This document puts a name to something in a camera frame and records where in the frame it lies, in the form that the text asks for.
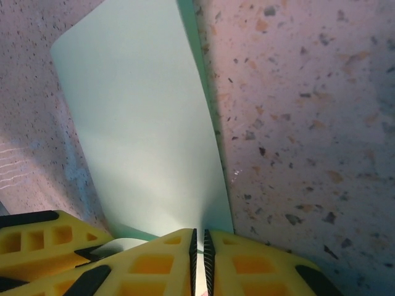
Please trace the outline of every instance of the speckled countertop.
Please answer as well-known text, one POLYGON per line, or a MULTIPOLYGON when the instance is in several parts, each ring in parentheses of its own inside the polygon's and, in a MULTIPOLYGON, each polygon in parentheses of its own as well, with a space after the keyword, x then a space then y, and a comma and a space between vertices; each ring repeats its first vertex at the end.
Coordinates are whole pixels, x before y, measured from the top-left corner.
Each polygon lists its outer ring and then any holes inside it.
MULTIPOLYGON (((51 44, 95 1, 0 0, 0 201, 104 218, 51 44)), ((238 234, 395 289, 395 0, 196 0, 238 234)))

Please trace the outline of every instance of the pink speckled surface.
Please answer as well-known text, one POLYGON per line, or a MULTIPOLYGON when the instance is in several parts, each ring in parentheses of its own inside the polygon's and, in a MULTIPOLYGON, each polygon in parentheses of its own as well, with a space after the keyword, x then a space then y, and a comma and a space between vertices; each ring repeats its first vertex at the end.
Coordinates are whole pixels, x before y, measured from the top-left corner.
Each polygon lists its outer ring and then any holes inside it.
MULTIPOLYGON (((103 215, 49 47, 101 1, 0 2, 0 200, 103 215)), ((235 230, 395 289, 395 1, 196 0, 235 230)))

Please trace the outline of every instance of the yellow plastic part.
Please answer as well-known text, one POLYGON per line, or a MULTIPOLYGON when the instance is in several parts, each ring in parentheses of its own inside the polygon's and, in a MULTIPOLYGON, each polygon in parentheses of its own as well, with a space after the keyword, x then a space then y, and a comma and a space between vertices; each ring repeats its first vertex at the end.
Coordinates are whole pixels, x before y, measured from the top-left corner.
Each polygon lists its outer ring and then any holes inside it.
POLYGON ((315 296, 295 270, 305 265, 319 271, 309 260, 227 232, 210 235, 215 247, 214 296, 315 296))
POLYGON ((57 274, 89 262, 74 251, 114 239, 72 215, 55 212, 56 220, 0 228, 0 276, 30 282, 57 274))
POLYGON ((2 296, 62 296, 87 270, 111 272, 94 296, 191 296, 192 229, 181 229, 95 263, 8 290, 2 296))

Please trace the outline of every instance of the pale green paper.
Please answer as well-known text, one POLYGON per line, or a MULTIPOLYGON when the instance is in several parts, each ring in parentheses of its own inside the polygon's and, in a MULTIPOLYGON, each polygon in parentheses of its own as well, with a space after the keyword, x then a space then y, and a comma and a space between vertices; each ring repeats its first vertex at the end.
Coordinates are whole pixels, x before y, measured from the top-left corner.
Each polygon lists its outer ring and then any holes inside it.
MULTIPOLYGON (((197 40, 197 32, 188 34, 197 40)), ((116 236, 233 232, 214 130, 176 0, 107 0, 62 35, 51 54, 116 236)))

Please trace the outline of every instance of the black rubber edge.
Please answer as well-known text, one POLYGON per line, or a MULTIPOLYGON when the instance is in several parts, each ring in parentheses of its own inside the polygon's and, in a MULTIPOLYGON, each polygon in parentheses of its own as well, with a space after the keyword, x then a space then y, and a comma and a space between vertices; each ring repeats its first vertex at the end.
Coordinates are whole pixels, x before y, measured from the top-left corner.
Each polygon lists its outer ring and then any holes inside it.
POLYGON ((101 247, 102 245, 94 245, 93 247, 85 248, 85 249, 79 249, 74 251, 78 256, 84 257, 85 259, 88 259, 89 261, 99 261, 100 259, 103 259, 104 257, 98 256, 95 254, 91 254, 93 250, 96 250, 98 247, 101 247))
POLYGON ((29 282, 20 281, 19 279, 9 279, 8 277, 0 276, 0 293, 28 283, 29 282))
POLYGON ((59 214, 55 211, 42 211, 9 216, 0 216, 0 229, 11 226, 53 221, 58 218, 59 214))
POLYGON ((85 271, 63 296, 93 296, 111 272, 108 265, 85 271))
POLYGON ((214 296, 215 247, 208 229, 204 231, 203 255, 204 269, 206 271, 207 291, 209 296, 214 296))
POLYGON ((191 296, 196 291, 196 265, 198 263, 198 231, 193 229, 191 244, 189 245, 189 273, 191 275, 191 296))
POLYGON ((295 269, 316 296, 344 296, 321 271, 305 265, 297 265, 295 269))

